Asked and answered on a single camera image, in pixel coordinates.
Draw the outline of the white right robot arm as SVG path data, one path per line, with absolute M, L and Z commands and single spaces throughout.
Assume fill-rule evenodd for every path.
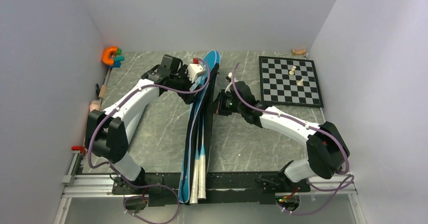
M 220 116 L 240 114 L 247 123 L 278 132 L 306 148 L 306 158 L 292 160 L 279 171 L 278 184 L 284 191 L 291 191 L 299 181 L 311 177 L 328 180 L 349 171 L 350 152 L 333 123 L 312 123 L 287 114 L 257 100 L 243 81 L 222 89 L 208 109 Z

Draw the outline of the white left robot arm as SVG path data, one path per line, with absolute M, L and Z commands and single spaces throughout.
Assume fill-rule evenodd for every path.
M 90 168 L 109 165 L 125 180 L 125 187 L 131 193 L 140 193 L 145 187 L 145 170 L 128 149 L 145 108 L 166 91 L 175 92 L 190 103 L 208 85 L 198 79 L 209 78 L 211 69 L 203 59 L 195 58 L 187 65 L 180 58 L 166 54 L 119 101 L 104 110 L 91 111 L 85 139 Z

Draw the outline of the blue racket bag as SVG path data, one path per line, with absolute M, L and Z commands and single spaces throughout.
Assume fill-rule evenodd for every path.
M 190 79 L 190 91 L 201 87 L 203 90 L 188 95 L 190 108 L 178 189 L 179 201 L 185 205 L 193 205 L 206 198 L 207 152 L 211 143 L 213 119 L 213 114 L 207 108 L 213 102 L 220 60 L 220 53 L 211 50 L 203 58 L 193 59 L 189 65 L 202 66 L 209 72 Z

